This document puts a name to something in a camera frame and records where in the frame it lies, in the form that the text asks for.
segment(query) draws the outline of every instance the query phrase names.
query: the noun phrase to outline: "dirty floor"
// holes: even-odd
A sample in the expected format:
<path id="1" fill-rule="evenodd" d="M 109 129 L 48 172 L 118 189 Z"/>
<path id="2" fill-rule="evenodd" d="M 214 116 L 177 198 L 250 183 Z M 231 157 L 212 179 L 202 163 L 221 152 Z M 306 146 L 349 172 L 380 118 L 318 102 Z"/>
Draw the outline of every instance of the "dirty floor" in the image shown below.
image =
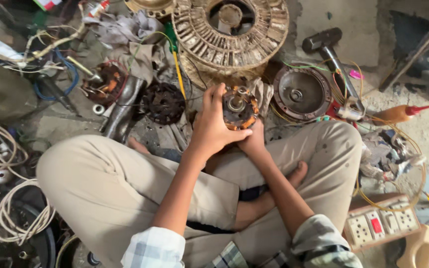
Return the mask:
<path id="1" fill-rule="evenodd" d="M 355 61 L 362 68 L 365 80 L 363 83 L 363 103 L 370 111 L 379 111 L 401 104 L 422 106 L 429 104 L 426 90 L 429 80 L 403 76 L 394 89 L 384 93 L 378 91 L 378 86 L 391 70 L 394 63 L 396 35 L 394 31 L 392 10 L 410 16 L 418 16 L 429 20 L 429 1 L 424 0 L 288 0 L 290 12 L 289 35 L 280 52 L 274 60 L 283 59 L 286 62 L 304 62 L 317 64 L 321 58 L 317 55 L 306 55 L 301 49 L 302 40 L 318 31 L 331 27 L 340 27 L 343 31 L 342 40 L 335 47 L 339 58 L 353 68 L 349 60 Z M 104 48 L 93 37 L 82 45 L 90 48 L 92 53 L 84 61 L 90 66 L 103 60 Z M 360 81 L 352 80 L 360 94 Z M 426 85 L 421 89 L 411 84 Z M 193 96 L 202 92 L 193 89 Z M 76 104 L 82 117 L 69 114 L 59 103 L 54 103 L 28 119 L 23 127 L 28 134 L 45 138 L 52 144 L 68 137 L 80 134 L 99 134 L 97 129 L 102 119 L 92 113 L 92 102 L 81 92 L 75 90 L 70 99 Z M 274 127 L 285 125 L 283 119 L 269 114 L 266 120 L 267 142 L 288 136 L 295 127 Z M 371 125 L 363 124 L 362 132 L 373 129 Z M 429 110 L 424 111 L 413 120 L 399 124 L 398 127 L 406 132 L 420 146 L 427 157 L 429 172 Z M 137 139 L 144 142 L 152 152 L 157 151 L 159 141 L 153 129 L 153 123 L 144 118 L 138 122 L 131 132 Z M 35 144 L 43 150 L 43 144 Z M 380 187 L 373 180 L 363 182 L 367 194 L 394 191 L 392 186 Z M 399 179 L 403 192 L 413 195 L 420 185 L 420 170 L 414 169 Z M 401 254 L 402 243 L 399 240 L 383 246 L 371 248 L 358 253 L 365 268 L 394 268 L 395 261 Z M 83 260 L 77 261 L 77 267 L 86 267 Z"/>

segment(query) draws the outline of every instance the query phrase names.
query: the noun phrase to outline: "bottle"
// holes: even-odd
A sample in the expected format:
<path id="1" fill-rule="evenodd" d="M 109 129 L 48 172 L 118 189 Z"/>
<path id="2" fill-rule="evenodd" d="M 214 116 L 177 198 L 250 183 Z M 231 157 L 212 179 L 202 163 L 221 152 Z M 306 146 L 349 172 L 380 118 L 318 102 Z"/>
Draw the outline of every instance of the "bottle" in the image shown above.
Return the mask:
<path id="1" fill-rule="evenodd" d="M 417 107 L 417 106 L 408 106 L 400 105 L 384 111 L 375 113 L 373 116 L 384 121 L 389 121 L 391 124 L 396 124 L 400 122 L 405 122 L 413 118 L 414 115 L 420 113 L 421 110 L 428 109 L 429 106 Z M 382 121 L 373 120 L 375 125 L 385 125 Z"/>

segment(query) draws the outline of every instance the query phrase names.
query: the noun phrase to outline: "foot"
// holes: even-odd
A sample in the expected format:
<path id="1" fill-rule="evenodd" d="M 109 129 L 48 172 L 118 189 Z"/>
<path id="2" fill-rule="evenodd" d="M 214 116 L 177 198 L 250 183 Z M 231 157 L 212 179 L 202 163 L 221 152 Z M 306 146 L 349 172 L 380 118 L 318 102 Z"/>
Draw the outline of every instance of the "foot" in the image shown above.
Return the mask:
<path id="1" fill-rule="evenodd" d="M 289 180 L 291 185 L 297 189 L 306 174 L 307 163 L 300 161 L 298 167 L 289 175 L 287 175 L 286 178 Z M 266 215 L 275 206 L 276 204 L 274 203 L 274 198 L 272 197 L 271 192 L 265 192 L 253 201 L 239 201 L 236 211 L 236 221 L 232 230 L 239 232 L 246 229 L 257 219 Z"/>
<path id="2" fill-rule="evenodd" d="M 127 141 L 127 146 L 131 149 L 136 150 L 139 153 L 142 154 L 149 154 L 150 152 L 148 151 L 148 149 L 145 147 L 145 145 L 137 142 L 137 140 L 134 137 L 129 137 L 128 141 Z"/>

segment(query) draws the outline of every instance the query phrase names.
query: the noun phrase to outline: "hand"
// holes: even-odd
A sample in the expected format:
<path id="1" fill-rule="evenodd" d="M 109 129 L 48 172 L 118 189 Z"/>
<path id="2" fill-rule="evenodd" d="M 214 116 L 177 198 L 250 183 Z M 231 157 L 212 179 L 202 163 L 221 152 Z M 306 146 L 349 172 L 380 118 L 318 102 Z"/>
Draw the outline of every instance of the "hand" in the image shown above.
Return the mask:
<path id="1" fill-rule="evenodd" d="M 186 151 L 196 158 L 208 160 L 226 144 L 241 141 L 253 133 L 250 129 L 232 131 L 223 120 L 223 93 L 225 85 L 212 86 L 203 95 L 203 110 L 197 115 L 193 136 Z"/>
<path id="2" fill-rule="evenodd" d="M 238 147 L 248 156 L 265 150 L 264 147 L 264 124 L 261 119 L 257 119 L 251 127 L 253 134 L 238 142 Z"/>

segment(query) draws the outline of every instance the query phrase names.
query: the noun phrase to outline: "red wire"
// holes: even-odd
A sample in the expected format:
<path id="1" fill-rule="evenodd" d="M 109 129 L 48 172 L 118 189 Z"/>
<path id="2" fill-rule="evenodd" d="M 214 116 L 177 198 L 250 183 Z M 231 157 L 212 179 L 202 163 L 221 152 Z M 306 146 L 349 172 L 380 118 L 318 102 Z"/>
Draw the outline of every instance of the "red wire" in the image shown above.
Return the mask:
<path id="1" fill-rule="evenodd" d="M 113 102 L 115 102 L 120 97 L 120 95 L 122 95 L 122 90 L 125 87 L 125 84 L 127 83 L 128 71 L 127 71 L 127 68 L 125 68 L 125 66 L 123 64 L 121 64 L 120 61 L 118 61 L 118 60 L 109 60 L 109 61 L 105 62 L 105 64 L 109 64 L 109 63 L 116 63 L 116 64 L 118 64 L 119 65 L 118 67 L 122 68 L 125 71 L 125 73 L 126 73 L 125 80 L 123 80 L 122 87 L 120 88 L 119 92 L 115 96 L 115 99 L 112 101 L 112 103 L 113 103 Z"/>

